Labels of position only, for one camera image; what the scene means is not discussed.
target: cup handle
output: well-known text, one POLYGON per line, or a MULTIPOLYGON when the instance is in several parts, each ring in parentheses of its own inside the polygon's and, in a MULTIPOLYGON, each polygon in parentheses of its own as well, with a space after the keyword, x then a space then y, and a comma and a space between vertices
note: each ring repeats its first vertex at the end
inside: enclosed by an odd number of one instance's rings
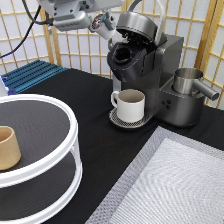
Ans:
POLYGON ((118 91, 114 91, 114 92, 111 94, 111 103, 112 103, 112 105, 113 105, 115 108, 117 108, 117 104, 116 104, 115 101, 114 101, 115 94, 117 95, 117 97, 116 97, 116 99, 117 99, 117 98, 118 98, 118 94, 119 94, 119 92, 118 92, 118 91))

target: white cup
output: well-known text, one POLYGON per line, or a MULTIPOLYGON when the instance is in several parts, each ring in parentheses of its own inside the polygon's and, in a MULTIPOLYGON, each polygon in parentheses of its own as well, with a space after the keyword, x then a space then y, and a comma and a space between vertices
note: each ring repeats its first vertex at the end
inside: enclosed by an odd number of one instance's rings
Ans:
POLYGON ((111 103, 117 108, 117 116, 122 121, 133 123, 144 117, 145 95, 138 90, 114 91, 111 94, 111 103))

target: metal pitcher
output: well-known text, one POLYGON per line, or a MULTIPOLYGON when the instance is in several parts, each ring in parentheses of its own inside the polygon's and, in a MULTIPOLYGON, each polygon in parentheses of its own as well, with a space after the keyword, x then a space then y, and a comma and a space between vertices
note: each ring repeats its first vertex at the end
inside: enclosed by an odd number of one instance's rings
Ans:
POLYGON ((183 95, 203 93, 212 101, 219 98, 219 93, 201 82, 204 74, 196 68, 179 68, 175 71, 173 89, 183 95))

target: gray mat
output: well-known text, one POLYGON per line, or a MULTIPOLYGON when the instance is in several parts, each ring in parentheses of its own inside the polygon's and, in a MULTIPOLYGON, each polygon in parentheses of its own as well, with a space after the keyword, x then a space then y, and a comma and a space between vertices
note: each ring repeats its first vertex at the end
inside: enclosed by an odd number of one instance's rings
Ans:
POLYGON ((110 224, 213 224, 224 214, 224 161, 165 139, 110 224))
POLYGON ((198 151, 224 160, 224 153, 222 151, 158 127, 111 191, 107 194, 105 199, 101 202, 96 211, 87 220, 87 224, 109 223, 112 215, 165 138, 190 148, 196 148, 198 151))
POLYGON ((70 121, 53 104, 20 100, 0 104, 0 126, 15 130, 22 154, 16 166, 1 174, 28 166, 54 151, 68 135, 70 121))

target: black table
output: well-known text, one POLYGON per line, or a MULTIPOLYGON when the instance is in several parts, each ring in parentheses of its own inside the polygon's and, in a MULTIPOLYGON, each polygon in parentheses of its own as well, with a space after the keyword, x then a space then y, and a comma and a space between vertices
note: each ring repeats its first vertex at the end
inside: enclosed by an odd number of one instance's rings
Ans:
POLYGON ((71 202, 47 224, 85 223, 158 126, 224 150, 224 111, 204 107, 200 122, 179 129, 152 119, 125 132, 109 121, 112 81, 75 69, 64 71, 23 93, 43 94, 68 104, 79 124, 83 178, 71 202))

